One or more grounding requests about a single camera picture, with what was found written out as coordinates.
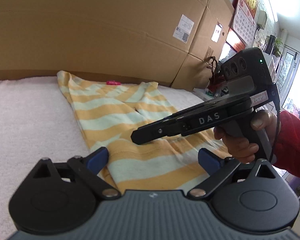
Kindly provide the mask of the red fleece right forearm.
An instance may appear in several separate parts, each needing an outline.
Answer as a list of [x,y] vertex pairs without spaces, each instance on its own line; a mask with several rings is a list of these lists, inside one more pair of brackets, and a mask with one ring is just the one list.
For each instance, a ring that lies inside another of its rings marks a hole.
[[274,147],[274,166],[300,178],[300,119],[282,111],[280,122],[281,130]]

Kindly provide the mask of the person right hand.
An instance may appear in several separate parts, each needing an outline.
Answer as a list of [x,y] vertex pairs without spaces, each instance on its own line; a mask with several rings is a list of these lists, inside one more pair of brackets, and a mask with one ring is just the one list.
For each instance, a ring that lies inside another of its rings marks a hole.
[[[252,118],[250,126],[255,131],[265,130],[271,146],[273,146],[277,131],[277,116],[269,110],[260,110]],[[236,138],[228,135],[221,127],[213,129],[216,140],[222,140],[228,152],[241,163],[250,163],[255,159],[259,146],[250,143],[247,138]]]

